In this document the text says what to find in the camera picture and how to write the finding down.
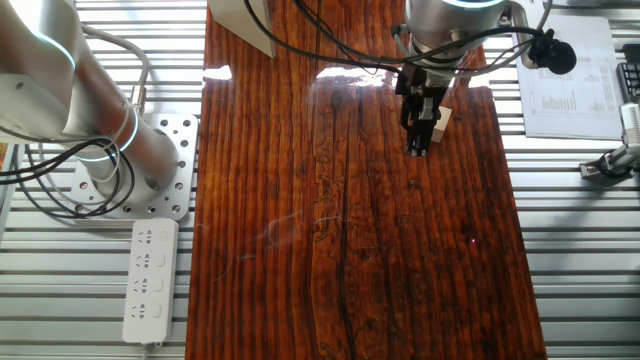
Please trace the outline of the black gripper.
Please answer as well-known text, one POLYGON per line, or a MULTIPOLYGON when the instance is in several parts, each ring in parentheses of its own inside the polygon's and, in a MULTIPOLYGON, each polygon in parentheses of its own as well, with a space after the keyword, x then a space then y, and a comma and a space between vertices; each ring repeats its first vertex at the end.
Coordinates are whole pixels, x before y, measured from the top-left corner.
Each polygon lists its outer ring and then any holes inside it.
POLYGON ((433 74, 415 65, 405 64, 395 87, 395 94, 403 99, 400 124, 406 131, 406 148, 412 156, 424 156, 431 143, 433 132, 441 117, 442 103, 450 80, 438 83, 433 74), (423 104, 420 118, 412 112, 409 104, 423 104))

